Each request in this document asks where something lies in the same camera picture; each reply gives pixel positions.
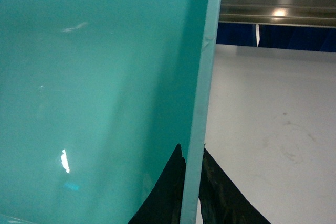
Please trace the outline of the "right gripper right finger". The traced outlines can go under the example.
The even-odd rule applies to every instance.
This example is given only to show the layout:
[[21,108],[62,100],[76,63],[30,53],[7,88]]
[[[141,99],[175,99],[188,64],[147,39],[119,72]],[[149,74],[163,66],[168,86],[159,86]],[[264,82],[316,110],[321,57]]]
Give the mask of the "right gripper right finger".
[[206,149],[199,190],[203,223],[269,223]]

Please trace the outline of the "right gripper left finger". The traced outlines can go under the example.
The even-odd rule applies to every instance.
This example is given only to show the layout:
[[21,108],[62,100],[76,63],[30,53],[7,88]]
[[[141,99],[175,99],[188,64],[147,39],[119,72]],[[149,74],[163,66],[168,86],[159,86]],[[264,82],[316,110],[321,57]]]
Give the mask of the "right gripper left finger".
[[186,161],[177,144],[148,197],[129,223],[180,223]]

